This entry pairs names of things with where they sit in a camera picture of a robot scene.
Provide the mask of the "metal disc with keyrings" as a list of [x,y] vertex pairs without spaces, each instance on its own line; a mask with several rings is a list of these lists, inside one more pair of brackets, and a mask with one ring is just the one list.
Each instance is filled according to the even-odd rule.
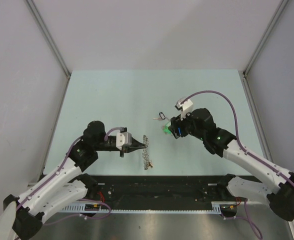
[[149,163],[152,163],[152,162],[150,160],[150,156],[148,153],[149,139],[146,135],[143,135],[142,140],[143,140],[143,143],[147,145],[147,148],[142,150],[143,167],[144,167],[144,170],[146,171],[149,168],[152,168],[149,166]]

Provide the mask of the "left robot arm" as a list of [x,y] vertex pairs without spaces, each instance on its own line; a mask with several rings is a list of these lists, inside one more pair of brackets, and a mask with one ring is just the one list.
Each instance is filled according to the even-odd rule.
[[29,240],[39,232],[46,221],[69,204],[81,200],[92,200],[99,191],[98,182],[85,170],[98,158],[98,152],[125,154],[147,148],[132,137],[126,127],[116,127],[116,135],[105,131],[101,121],[92,121],[83,134],[69,147],[64,159],[49,174],[30,189],[3,201],[6,208],[16,203],[13,232],[21,240]]

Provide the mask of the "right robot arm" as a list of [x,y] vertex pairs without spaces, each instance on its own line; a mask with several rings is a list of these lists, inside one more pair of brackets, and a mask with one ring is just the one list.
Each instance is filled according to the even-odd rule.
[[209,153],[237,164],[257,178],[258,181],[251,181],[227,174],[217,188],[222,200],[245,198],[269,206],[285,221],[294,220],[294,171],[261,158],[243,146],[234,134],[216,126],[206,108],[198,108],[185,117],[172,117],[168,129],[176,139],[190,135],[201,140]]

